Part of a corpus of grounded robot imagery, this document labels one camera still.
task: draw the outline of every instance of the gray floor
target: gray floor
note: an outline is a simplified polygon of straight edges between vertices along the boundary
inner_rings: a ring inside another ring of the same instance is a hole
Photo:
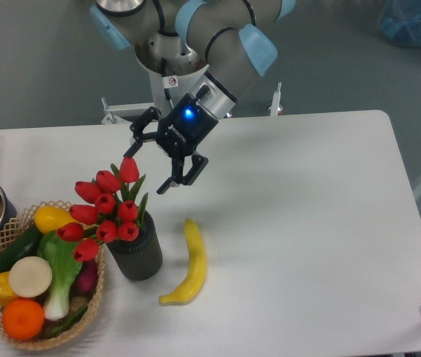
[[[152,101],[134,54],[113,51],[94,28],[92,2],[0,1],[0,129],[98,124],[102,96],[110,105]],[[421,172],[421,48],[382,38],[381,1],[328,2],[300,0],[264,29],[279,58],[234,114],[266,115],[280,81],[286,114],[381,109],[413,182]],[[418,206],[421,215],[421,199]]]

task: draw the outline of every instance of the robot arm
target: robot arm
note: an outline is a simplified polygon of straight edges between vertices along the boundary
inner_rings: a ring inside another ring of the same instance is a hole
[[[208,64],[164,118],[151,107],[130,126],[134,143],[125,156],[133,156],[146,141],[156,141],[171,157],[171,177],[158,193],[194,183],[208,162],[197,146],[277,58],[277,49],[257,26],[276,22],[294,5],[295,0],[98,0],[91,9],[95,23],[116,48],[156,32],[172,37],[176,29],[185,46]],[[154,120],[157,131],[144,134]],[[184,174],[188,156],[193,165]]]

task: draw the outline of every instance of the white table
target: white table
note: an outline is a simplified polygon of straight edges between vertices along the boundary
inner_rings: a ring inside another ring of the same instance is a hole
[[[18,210],[79,202],[74,183],[119,164],[127,125],[0,130],[0,184]],[[42,356],[360,356],[421,350],[421,221],[386,114],[223,120],[191,187],[155,190],[170,160],[136,159],[164,263],[132,283],[106,255],[100,311]],[[187,272],[195,219],[208,278],[187,306],[159,306]],[[0,340],[0,356],[29,356]]]

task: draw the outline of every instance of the artificial flower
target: artificial flower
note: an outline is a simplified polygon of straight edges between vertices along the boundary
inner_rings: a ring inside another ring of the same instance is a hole
[[[94,201],[95,208],[102,214],[113,212],[115,205],[116,199],[111,193],[102,193]]]
[[[113,221],[103,221],[97,229],[97,238],[102,242],[112,242],[117,236],[118,228]]]
[[[85,238],[74,250],[74,258],[79,262],[94,259],[98,255],[100,246],[93,238]]]
[[[108,170],[101,170],[97,173],[97,184],[107,193],[116,193],[121,188],[121,182],[118,177]]]
[[[127,184],[139,179],[139,170],[134,158],[124,158],[120,165],[120,180]]]
[[[122,223],[118,228],[118,238],[131,242],[138,237],[139,229],[134,222]]]
[[[93,204],[95,199],[102,193],[101,188],[93,182],[78,181],[75,184],[75,192],[87,203]]]
[[[80,242],[74,250],[74,258],[80,262],[94,259],[102,244],[136,240],[144,226],[148,194],[141,197],[139,205],[134,201],[146,176],[139,177],[133,158],[124,158],[119,169],[111,164],[111,170],[98,171],[92,182],[75,184],[78,195],[91,205],[72,205],[70,215],[78,222],[57,230],[61,239]]]
[[[73,205],[70,207],[70,215],[86,225],[94,225],[98,221],[98,210],[93,206]]]
[[[118,206],[118,218],[122,222],[133,222],[138,218],[138,206],[133,201],[125,201]]]
[[[66,242],[78,242],[83,238],[84,229],[80,223],[70,222],[57,229],[57,235]]]

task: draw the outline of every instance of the bok choy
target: bok choy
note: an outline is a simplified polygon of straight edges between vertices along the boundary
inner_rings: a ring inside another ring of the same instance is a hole
[[[70,286],[75,281],[82,263],[74,259],[77,242],[61,240],[57,233],[49,234],[40,254],[52,268],[52,283],[44,303],[45,318],[56,321],[64,318],[70,309]]]

